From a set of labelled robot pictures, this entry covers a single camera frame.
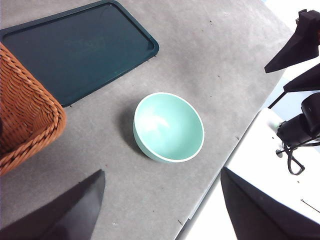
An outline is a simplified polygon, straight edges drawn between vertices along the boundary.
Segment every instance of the woven basket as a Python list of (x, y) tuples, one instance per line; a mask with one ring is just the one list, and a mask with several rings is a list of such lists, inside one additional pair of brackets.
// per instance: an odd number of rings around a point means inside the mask
[(66, 114), (58, 101), (0, 43), (0, 176), (61, 135)]

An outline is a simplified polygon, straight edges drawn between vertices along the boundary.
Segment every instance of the mint green bowl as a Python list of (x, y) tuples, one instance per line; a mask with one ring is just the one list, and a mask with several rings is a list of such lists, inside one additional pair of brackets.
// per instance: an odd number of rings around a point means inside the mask
[(138, 104), (133, 135), (149, 158), (180, 163), (199, 153), (205, 130), (199, 114), (186, 100), (171, 93), (157, 92)]

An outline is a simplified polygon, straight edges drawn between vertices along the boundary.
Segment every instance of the gray felt surface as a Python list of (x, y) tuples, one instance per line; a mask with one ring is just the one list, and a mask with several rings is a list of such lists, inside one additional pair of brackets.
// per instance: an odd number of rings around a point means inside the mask
[[(1, 27), (92, 2), (2, 0)], [(66, 108), (63, 135), (1, 178), (2, 227), (103, 169), (93, 240), (174, 239), (280, 79), (264, 66), (291, 32), (261, 0), (120, 3), (158, 41), (158, 55)], [(194, 159), (155, 162), (135, 144), (135, 107), (154, 92), (179, 95), (200, 114), (205, 140)]]

